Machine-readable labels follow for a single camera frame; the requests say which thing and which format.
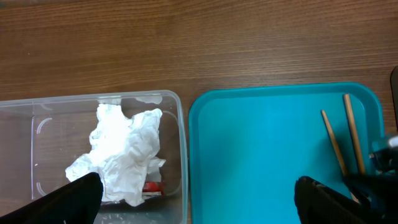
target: wooden chopstick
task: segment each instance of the wooden chopstick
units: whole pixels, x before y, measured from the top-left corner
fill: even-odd
[[[358,171],[360,174],[365,174],[366,173],[365,165],[363,163],[361,145],[359,143],[358,132],[357,132],[356,126],[355,126],[353,107],[351,106],[351,100],[349,98],[349,94],[344,95],[344,104],[346,106],[346,114],[347,114],[347,119],[348,119],[348,124],[349,124],[349,130],[351,131],[351,138],[353,139],[356,162],[358,165]]]
[[[341,171],[343,173],[343,176],[347,176],[348,175],[348,169],[346,167],[346,164],[344,163],[343,156],[341,155],[340,148],[338,147],[336,136],[335,136],[335,134],[334,134],[334,132],[333,132],[331,126],[330,126],[328,116],[326,115],[324,110],[322,110],[322,116],[323,116],[323,120],[324,120],[325,125],[326,125],[326,129],[328,130],[330,141],[331,141],[331,144],[333,145],[333,148],[335,150],[336,157],[337,157],[338,163],[340,165]],[[353,193],[351,193],[351,197],[353,198],[353,200],[356,203],[359,203],[359,200],[353,195]]]

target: wooden stick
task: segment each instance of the wooden stick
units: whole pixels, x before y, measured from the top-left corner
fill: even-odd
[[[346,106],[346,114],[347,114],[347,118],[348,118],[349,129],[351,130],[351,138],[353,139],[356,162],[358,165],[358,171],[360,174],[365,174],[366,173],[365,165],[363,163],[361,145],[359,143],[358,132],[357,132],[356,126],[355,126],[353,107],[351,106],[351,100],[349,98],[349,94],[344,95],[344,103]]]
[[[328,134],[329,134],[329,137],[330,137],[331,144],[333,145],[333,148],[335,150],[338,163],[340,165],[341,171],[343,172],[343,176],[347,176],[348,175],[348,169],[346,167],[346,164],[344,163],[344,159],[343,159],[343,156],[341,155],[340,148],[338,147],[338,143],[337,143],[335,134],[334,134],[334,132],[333,132],[331,126],[330,126],[328,116],[326,115],[324,110],[322,110],[322,116],[323,116],[323,120],[325,122],[326,128],[328,130]],[[353,195],[353,193],[351,193],[351,197],[353,198],[353,200],[356,203],[359,203],[359,200]]]

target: blue tray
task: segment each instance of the blue tray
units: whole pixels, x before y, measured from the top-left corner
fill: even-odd
[[[194,224],[300,223],[295,181],[302,175],[350,197],[321,110],[351,173],[357,173],[343,94],[351,95],[363,158],[384,136],[381,104],[357,83],[214,90],[189,114]]]

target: clear plastic container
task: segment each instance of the clear plastic container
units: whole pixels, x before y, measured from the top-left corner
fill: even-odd
[[[151,103],[152,99],[161,102]],[[138,207],[102,206],[95,223],[186,223],[187,145],[180,98],[145,91],[0,102],[0,215],[68,184],[65,169],[91,150],[99,103],[121,105],[126,117],[159,108],[160,169],[165,196]]]

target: crumpled white tissue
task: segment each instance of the crumpled white tissue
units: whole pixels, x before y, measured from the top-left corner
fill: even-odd
[[[68,180],[97,172],[104,186],[103,202],[124,199],[131,206],[143,203],[147,174],[151,181],[160,181],[159,168],[165,163],[155,157],[160,149],[161,116],[162,111],[154,109],[128,119],[121,106],[100,104],[99,122],[90,134],[91,151],[65,170]]]

